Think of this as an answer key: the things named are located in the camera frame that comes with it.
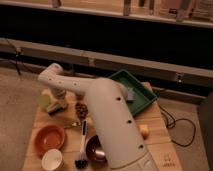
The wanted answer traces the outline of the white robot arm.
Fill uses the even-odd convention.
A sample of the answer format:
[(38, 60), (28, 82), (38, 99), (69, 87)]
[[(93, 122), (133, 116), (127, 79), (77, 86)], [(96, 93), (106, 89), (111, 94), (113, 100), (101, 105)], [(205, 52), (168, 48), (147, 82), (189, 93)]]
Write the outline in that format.
[(126, 88), (109, 78), (62, 75), (53, 63), (38, 80), (51, 88), (83, 95), (111, 171), (159, 171), (126, 103)]

